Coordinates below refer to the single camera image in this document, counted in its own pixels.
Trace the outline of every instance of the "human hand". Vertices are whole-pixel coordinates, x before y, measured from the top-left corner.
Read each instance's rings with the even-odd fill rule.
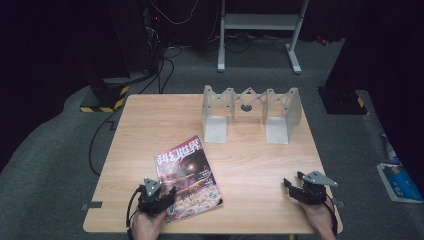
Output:
[[[134,220],[131,227],[134,240],[156,240],[159,236],[165,216],[166,210],[154,218],[137,211],[134,214]]]
[[[314,231],[320,236],[321,240],[335,240],[336,236],[334,235],[332,230],[333,222],[331,218],[331,213],[324,206],[324,204],[307,205],[301,202],[299,203],[305,211],[306,218],[308,219],[309,224],[314,229]],[[325,203],[327,204],[327,206],[333,206],[329,198],[327,198]]]

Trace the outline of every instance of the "magazine cover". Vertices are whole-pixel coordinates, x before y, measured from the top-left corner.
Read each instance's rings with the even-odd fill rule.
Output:
[[[380,163],[377,165],[377,169],[392,201],[424,202],[416,185],[402,165]]]
[[[167,223],[223,204],[198,136],[155,154],[155,163],[162,193],[167,194],[174,186],[177,189],[175,204],[168,208]]]

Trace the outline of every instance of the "wire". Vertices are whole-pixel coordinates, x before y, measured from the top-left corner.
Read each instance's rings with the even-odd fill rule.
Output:
[[[132,217],[134,216],[134,214],[137,212],[137,211],[135,211],[135,212],[134,212],[134,213],[130,216],[131,205],[132,205],[132,202],[134,201],[135,196],[136,196],[138,193],[142,193],[142,191],[143,191],[143,187],[142,187],[142,186],[138,187],[138,188],[134,191],[133,195],[131,196],[130,202],[128,203],[127,214],[126,214],[126,219],[125,219],[125,225],[126,225],[126,227],[127,227],[127,236],[128,236],[128,239],[134,239],[134,238],[133,238],[133,235],[132,235],[132,231],[131,231],[131,218],[132,218]]]
[[[212,32],[211,32],[211,34],[209,35],[209,37],[207,38],[208,40],[209,39],[211,39],[211,37],[213,36],[213,34],[215,33],[215,28],[216,28],[216,23],[218,22],[218,14],[219,14],[219,11],[218,11],[218,0],[216,0],[216,15],[215,15],[215,23],[213,24],[213,29],[212,29]]]
[[[162,90],[160,90],[160,88],[159,88],[159,93],[160,94],[163,94],[163,89],[165,88],[166,84],[168,83],[168,81],[171,78],[172,74],[174,73],[174,69],[175,69],[175,65],[174,65],[174,63],[171,60],[169,60],[167,58],[164,58],[163,60],[168,61],[172,65],[172,70],[171,70],[171,73],[169,73],[168,78],[165,80],[165,83],[162,86]]]
[[[158,93],[160,94],[160,75],[158,75]]]
[[[158,72],[157,74],[156,74],[156,77],[154,77],[140,92],[138,92],[138,94],[142,94],[157,78],[158,78],[158,76],[159,76],[159,73],[160,72]]]
[[[94,169],[93,166],[93,161],[91,158],[91,153],[93,150],[93,145],[94,145],[94,139],[96,139],[97,133],[99,133],[100,128],[102,128],[102,126],[109,121],[109,119],[111,119],[117,112],[121,111],[121,109],[123,109],[123,106],[121,106],[121,108],[119,108],[117,111],[113,112],[111,115],[109,115],[101,124],[100,126],[97,128],[96,132],[93,135],[93,138],[91,138],[91,142],[90,142],[90,148],[88,150],[88,163],[90,164],[90,169],[91,171],[96,174],[97,176],[100,176],[100,173],[96,171],[96,169]]]
[[[133,85],[133,84],[135,84],[135,83],[143,82],[143,81],[148,80],[149,78],[152,78],[152,77],[153,77],[153,75],[154,75],[154,73],[155,73],[155,71],[152,71],[152,72],[150,72],[150,73],[149,73],[148,75],[146,75],[146,76],[139,77],[139,78],[136,78],[136,79],[133,79],[133,80],[130,80],[130,81],[124,82],[124,83],[119,83],[119,84],[116,84],[116,85],[114,85],[114,86],[122,86],[122,87],[126,87],[126,86]]]
[[[272,42],[270,42],[270,43],[258,43],[258,42],[255,42],[255,41],[263,41],[263,40],[265,40],[265,41],[272,41]],[[255,38],[255,39],[252,39],[252,46],[265,46],[265,47],[273,47],[273,46],[278,46],[278,45],[281,45],[281,44],[285,44],[285,43],[287,43],[287,41],[288,41],[289,39],[288,38],[274,38],[274,39],[264,39],[264,38]]]
[[[110,131],[116,131],[115,121],[107,121],[106,123],[110,123]]]
[[[338,221],[336,218],[336,208],[334,207],[334,203],[333,200],[331,199],[331,197],[326,194],[328,199],[330,199],[331,205],[332,205],[332,209],[325,203],[323,202],[322,204],[324,204],[324,206],[327,208],[327,210],[330,212],[331,215],[331,222],[333,223],[333,227],[332,227],[332,231],[334,233],[334,236],[337,236],[337,225],[338,225]]]
[[[154,3],[153,3],[153,1],[152,0],[150,0],[150,3],[152,4],[152,6],[156,9],[156,10],[158,10],[158,12],[160,13],[160,14],[162,14],[162,16],[164,16],[170,23],[172,23],[172,24],[183,24],[183,23],[186,23],[186,22],[188,22],[188,21],[190,21],[190,19],[193,17],[193,12],[194,12],[194,10],[196,9],[196,7],[197,7],[197,4],[199,3],[199,0],[196,0],[196,4],[194,4],[194,7],[193,7],[193,9],[191,9],[191,12],[190,12],[190,16],[186,19],[186,20],[184,20],[184,21],[182,21],[182,22],[174,22],[174,21],[172,21],[171,19],[169,19]]]
[[[150,27],[146,27],[146,32],[147,32],[147,44],[150,47],[150,52],[153,52],[154,50],[156,50],[157,44],[159,42],[159,35],[153,28],[150,28]]]
[[[169,47],[169,48],[167,48],[165,51],[170,50],[170,49],[178,49],[178,50],[180,50],[180,51],[179,51],[177,54],[174,54],[174,55],[172,55],[172,56],[166,56],[166,58],[174,58],[174,57],[176,57],[176,56],[180,55],[180,54],[183,52],[183,48],[182,48],[182,47],[180,47],[180,46]]]
[[[240,0],[237,1],[237,6],[236,6],[236,10],[235,13],[238,13],[238,7],[240,6]]]
[[[242,52],[245,52],[245,51],[247,51],[251,46],[252,46],[252,41],[249,39],[249,38],[247,38],[248,39],[248,41],[246,41],[246,42],[240,42],[240,43],[238,43],[238,42],[234,42],[234,43],[236,43],[236,44],[245,44],[245,43],[247,43],[248,45],[247,45],[247,47],[246,48],[244,48],[244,49],[242,49],[242,50],[240,50],[240,51],[235,51],[235,50],[231,50],[230,48],[228,48],[227,47],[227,45],[225,46],[225,50],[227,50],[227,51],[229,51],[229,52],[232,52],[232,53],[242,53]]]

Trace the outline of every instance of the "metal bracket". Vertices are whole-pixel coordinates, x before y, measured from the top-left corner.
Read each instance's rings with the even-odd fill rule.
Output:
[[[307,175],[303,175],[302,179],[307,182],[319,185],[328,185],[332,187],[337,187],[338,185],[337,182],[331,180],[329,177],[318,171],[313,171]]]
[[[209,85],[205,86],[202,103],[202,123],[205,142],[225,143],[227,136],[227,116],[212,115],[212,109],[219,103],[230,113],[231,119],[235,117],[236,102],[242,104],[243,111],[250,111],[252,104],[262,104],[262,120],[266,126],[267,141],[269,143],[288,144],[290,135],[295,126],[299,125],[302,117],[302,106],[299,91],[291,88],[285,94],[276,94],[273,89],[258,94],[252,88],[246,89],[241,94],[227,88],[223,93],[217,94]],[[274,105],[280,107],[276,116],[271,116],[270,108]]]
[[[144,185],[146,186],[147,196],[151,197],[156,193],[157,190],[160,189],[162,184],[158,181],[151,180],[149,178],[144,178]]]

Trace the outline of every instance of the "white stand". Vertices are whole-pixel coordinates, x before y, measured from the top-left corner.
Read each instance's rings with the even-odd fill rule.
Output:
[[[294,48],[299,37],[309,0],[303,0],[300,13],[297,15],[270,14],[226,14],[225,0],[222,0],[221,31],[218,51],[218,72],[225,71],[225,30],[226,29],[262,29],[262,30],[293,30],[290,44],[286,44],[287,53],[295,74],[302,73]]]
[[[243,99],[246,94],[253,95],[249,101]],[[216,94],[208,85],[203,92],[202,123],[205,142],[225,143],[227,137],[227,117],[214,116],[212,110],[214,105],[221,103],[235,116],[235,103],[241,102],[243,106],[249,107],[254,102],[263,105],[262,119],[266,126],[267,141],[276,144],[288,144],[290,135],[295,126],[299,125],[302,117],[302,105],[299,91],[291,88],[286,94],[276,94],[274,90],[268,89],[262,94],[257,94],[252,88],[237,94],[234,89],[227,88],[223,93]],[[281,112],[278,116],[270,116],[270,107],[279,105]]]

